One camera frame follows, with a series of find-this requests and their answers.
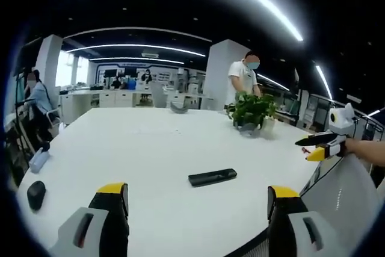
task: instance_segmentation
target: computer mouse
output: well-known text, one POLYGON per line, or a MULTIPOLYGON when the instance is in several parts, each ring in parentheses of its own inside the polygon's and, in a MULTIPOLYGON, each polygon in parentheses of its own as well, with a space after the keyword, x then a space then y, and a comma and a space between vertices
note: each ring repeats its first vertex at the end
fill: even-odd
POLYGON ((29 186, 26 192, 29 207, 34 211, 38 211, 42 207, 45 194, 46 186, 42 181, 36 181, 31 186, 29 186))

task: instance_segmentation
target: ceiling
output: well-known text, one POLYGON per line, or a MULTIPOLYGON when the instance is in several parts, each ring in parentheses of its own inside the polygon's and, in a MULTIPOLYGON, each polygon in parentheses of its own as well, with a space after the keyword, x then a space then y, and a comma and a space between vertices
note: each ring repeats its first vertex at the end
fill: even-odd
MULTIPOLYGON (((335 100, 346 103, 347 94, 355 96, 362 102, 353 102, 354 107, 366 113, 384 107, 380 0, 270 1, 301 33, 302 42, 256 0, 46 0, 30 21, 26 42, 57 34, 66 38, 65 51, 113 43, 168 46, 206 57, 145 50, 204 70, 211 45, 231 39, 257 52, 259 73, 287 87, 295 67, 302 88, 327 96, 315 69, 318 64, 335 100), (179 31, 211 42, 149 29, 97 31, 127 26, 179 31), (95 31, 72 36, 89 30, 95 31)), ((140 57, 143 49, 94 48, 75 54, 87 58, 140 57)), ((381 120, 381 113, 376 117, 381 120)))

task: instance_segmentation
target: green leaves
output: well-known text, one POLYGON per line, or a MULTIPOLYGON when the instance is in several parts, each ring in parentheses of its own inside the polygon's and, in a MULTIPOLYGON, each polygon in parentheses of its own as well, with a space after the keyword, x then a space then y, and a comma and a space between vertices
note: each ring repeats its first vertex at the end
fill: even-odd
POLYGON ((276 112, 274 96, 264 94, 261 98, 247 94, 246 92, 237 93, 235 96, 236 104, 227 107, 227 115, 238 125, 254 123, 262 127, 266 116, 272 117, 276 112))

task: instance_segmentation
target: face mask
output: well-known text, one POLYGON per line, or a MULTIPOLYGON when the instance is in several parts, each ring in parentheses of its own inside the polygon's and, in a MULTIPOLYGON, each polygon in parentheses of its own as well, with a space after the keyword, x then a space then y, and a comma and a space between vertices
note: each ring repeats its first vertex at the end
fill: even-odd
POLYGON ((259 67, 259 63, 247 63, 247 67, 249 69, 257 69, 259 67))
POLYGON ((27 81, 26 84, 29 86, 30 89, 32 89, 35 87, 36 81, 27 81))

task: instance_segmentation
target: light blue shirt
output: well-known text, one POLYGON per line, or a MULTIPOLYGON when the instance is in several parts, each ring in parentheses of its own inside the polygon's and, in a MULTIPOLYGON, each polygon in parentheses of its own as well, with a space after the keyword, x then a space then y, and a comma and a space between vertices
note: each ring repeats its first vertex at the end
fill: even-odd
POLYGON ((43 114, 53 110, 52 105, 47 97, 46 88, 40 81, 37 82, 32 89, 31 95, 27 99, 26 104, 28 106, 35 105, 43 114))

